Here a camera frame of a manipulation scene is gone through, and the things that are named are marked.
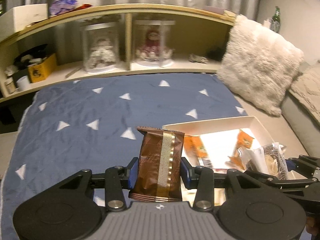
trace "beige cushion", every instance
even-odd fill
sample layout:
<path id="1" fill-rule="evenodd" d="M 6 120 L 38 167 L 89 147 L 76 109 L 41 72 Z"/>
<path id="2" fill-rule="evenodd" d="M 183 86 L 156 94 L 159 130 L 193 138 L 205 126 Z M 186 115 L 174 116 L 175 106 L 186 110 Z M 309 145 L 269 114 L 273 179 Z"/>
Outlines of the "beige cushion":
<path id="1" fill-rule="evenodd" d="M 320 64 L 317 63 L 306 69 L 292 83 L 290 93 L 308 109 L 320 123 Z"/>
<path id="2" fill-rule="evenodd" d="M 217 76 L 232 92 L 280 116 L 280 104 L 301 62 L 303 52 L 281 35 L 238 16 Z"/>

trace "blue blanket with white triangles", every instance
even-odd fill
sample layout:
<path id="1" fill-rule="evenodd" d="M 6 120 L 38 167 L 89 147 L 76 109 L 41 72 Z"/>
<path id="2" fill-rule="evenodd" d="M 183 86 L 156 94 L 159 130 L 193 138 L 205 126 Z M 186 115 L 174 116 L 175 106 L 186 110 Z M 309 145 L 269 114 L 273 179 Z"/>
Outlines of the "blue blanket with white triangles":
<path id="1" fill-rule="evenodd" d="M 81 169 L 102 173 L 139 156 L 136 126 L 246 115 L 215 75 L 168 73 L 92 78 L 39 91 L 25 111 L 1 183 L 0 239 L 16 240 L 14 210 Z M 102 205 L 103 190 L 94 200 Z"/>

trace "shelf top edge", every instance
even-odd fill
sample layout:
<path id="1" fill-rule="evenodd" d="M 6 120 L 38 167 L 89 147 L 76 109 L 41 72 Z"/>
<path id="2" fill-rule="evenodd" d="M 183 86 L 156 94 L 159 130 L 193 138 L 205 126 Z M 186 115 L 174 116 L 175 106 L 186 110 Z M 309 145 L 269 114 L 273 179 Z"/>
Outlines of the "shelf top edge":
<path id="1" fill-rule="evenodd" d="M 217 14 L 217 13 L 213 13 L 213 12 L 205 11 L 201 9 L 183 7 L 183 6 L 177 6 L 177 5 L 153 4 L 153 3 L 112 4 L 112 5 L 89 7 L 86 9 L 68 12 L 65 14 L 57 15 L 49 19 L 43 20 L 39 23 L 36 23 L 30 27 L 25 28 L 22 31 L 16 32 L 11 36 L 9 36 L 8 38 L 0 41 L 0 47 L 15 43 L 17 40 L 19 40 L 19 37 L 22 35 L 28 36 L 28 33 L 32 35 L 34 33 L 33 31 L 35 31 L 38 28 L 41 28 L 39 31 L 43 30 L 44 28 L 46 29 L 46 25 L 47 25 L 47 28 L 50 28 L 52 26 L 60 24 L 59 23 L 60 21 L 61 23 L 68 22 L 68 21 L 64 21 L 68 18 L 70 18 L 69 21 L 72 21 L 72 18 L 74 17 L 77 17 L 77 19 L 79 17 L 85 18 L 86 15 L 89 15 L 92 13 L 99 13 L 103 11 L 110 11 L 110 12 L 116 11 L 115 13 L 121 13 L 119 12 L 119 10 L 123 10 L 123 13 L 130 13 L 130 12 L 136 12 L 136 10 L 141 10 L 140 12 L 143 12 L 143 10 L 148 10 L 148 9 L 164 10 L 164 11 L 167 11 L 167 13 L 169 13 L 169 11 L 173 11 L 173 12 L 175 11 L 178 13 L 179 12 L 188 13 L 188 14 L 193 14 L 194 17 L 199 17 L 199 16 L 209 17 L 209 18 L 212 18 L 212 20 L 218 19 L 222 22 L 225 22 L 228 25 L 233 25 L 235 21 L 234 18 L 225 16 L 225 15 L 221 15 L 221 14 Z"/>

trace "white cup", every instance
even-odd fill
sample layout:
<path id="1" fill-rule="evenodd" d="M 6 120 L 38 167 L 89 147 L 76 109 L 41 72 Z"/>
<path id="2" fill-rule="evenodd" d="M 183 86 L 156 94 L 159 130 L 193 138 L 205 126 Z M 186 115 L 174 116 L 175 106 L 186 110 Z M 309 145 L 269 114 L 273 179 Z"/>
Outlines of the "white cup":
<path id="1" fill-rule="evenodd" d="M 23 76 L 17 80 L 17 85 L 20 91 L 31 89 L 28 76 Z"/>

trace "yellow box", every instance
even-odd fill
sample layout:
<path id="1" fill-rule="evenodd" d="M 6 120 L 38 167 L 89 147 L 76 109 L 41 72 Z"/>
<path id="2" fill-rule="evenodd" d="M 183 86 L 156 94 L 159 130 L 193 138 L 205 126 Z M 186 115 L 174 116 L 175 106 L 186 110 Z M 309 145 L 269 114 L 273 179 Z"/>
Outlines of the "yellow box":
<path id="1" fill-rule="evenodd" d="M 56 54 L 52 54 L 39 65 L 28 67 L 31 82 L 36 83 L 45 80 L 57 67 Z"/>

